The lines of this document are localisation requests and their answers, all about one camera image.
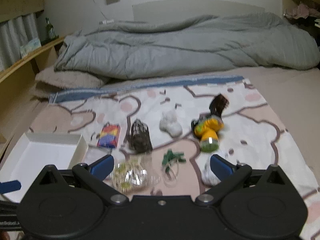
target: beige pillow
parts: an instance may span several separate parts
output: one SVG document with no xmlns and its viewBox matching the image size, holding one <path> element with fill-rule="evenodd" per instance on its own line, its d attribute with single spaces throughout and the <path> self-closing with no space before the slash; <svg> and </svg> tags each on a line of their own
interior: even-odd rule
<svg viewBox="0 0 320 240">
<path fill-rule="evenodd" d="M 36 75 L 36 81 L 62 88 L 100 88 L 108 82 L 108 78 L 97 78 L 81 71 L 58 71 L 53 66 Z"/>
<path fill-rule="evenodd" d="M 51 94 L 63 91 L 63 89 L 47 83 L 37 82 L 33 85 L 31 91 L 36 98 L 48 99 Z"/>
</svg>

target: yellow toy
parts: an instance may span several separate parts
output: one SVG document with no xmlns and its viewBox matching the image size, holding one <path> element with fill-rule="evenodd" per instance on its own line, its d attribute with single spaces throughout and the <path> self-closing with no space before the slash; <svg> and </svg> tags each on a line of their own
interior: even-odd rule
<svg viewBox="0 0 320 240">
<path fill-rule="evenodd" d="M 209 115 L 191 122 L 193 134 L 200 139 L 200 147 L 203 152 L 211 153 L 219 149 L 217 132 L 224 127 L 221 114 L 228 104 L 229 101 L 220 94 L 211 102 Z"/>
</svg>

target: white curtain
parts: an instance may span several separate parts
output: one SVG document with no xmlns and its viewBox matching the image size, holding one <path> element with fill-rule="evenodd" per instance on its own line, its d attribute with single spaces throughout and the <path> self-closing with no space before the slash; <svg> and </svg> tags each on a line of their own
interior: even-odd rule
<svg viewBox="0 0 320 240">
<path fill-rule="evenodd" d="M 21 59 L 20 46 L 35 38 L 38 30 L 34 13 L 0 23 L 0 71 Z"/>
</svg>

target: wooden bed frame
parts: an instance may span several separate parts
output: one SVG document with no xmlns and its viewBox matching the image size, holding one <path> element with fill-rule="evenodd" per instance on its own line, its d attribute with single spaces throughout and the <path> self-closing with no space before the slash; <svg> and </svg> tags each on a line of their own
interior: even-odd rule
<svg viewBox="0 0 320 240">
<path fill-rule="evenodd" d="M 51 41 L 0 72 L 0 157 L 23 116 L 39 104 L 32 95 L 35 76 L 56 61 L 63 40 Z"/>
</svg>

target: pink cloth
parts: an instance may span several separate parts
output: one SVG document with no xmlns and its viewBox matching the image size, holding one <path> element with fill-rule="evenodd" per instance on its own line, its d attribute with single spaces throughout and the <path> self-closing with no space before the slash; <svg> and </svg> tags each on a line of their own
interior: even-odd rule
<svg viewBox="0 0 320 240">
<path fill-rule="evenodd" d="M 309 16 L 320 18 L 320 12 L 316 9 L 309 8 L 304 3 L 300 3 L 295 9 L 293 9 L 290 13 L 285 14 L 288 19 L 299 19 L 304 18 L 307 19 Z"/>
</svg>

